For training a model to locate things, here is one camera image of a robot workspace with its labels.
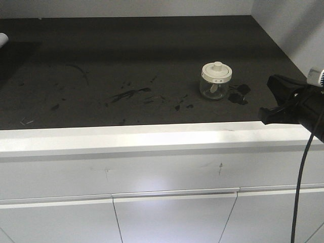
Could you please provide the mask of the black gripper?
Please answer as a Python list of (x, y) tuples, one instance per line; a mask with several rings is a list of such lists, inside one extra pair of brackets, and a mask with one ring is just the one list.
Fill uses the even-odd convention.
[(300, 124), (312, 132), (323, 109), (323, 88), (307, 86), (306, 82), (275, 74), (267, 86), (278, 105), (293, 99), (293, 106), (261, 107), (258, 118), (265, 124)]

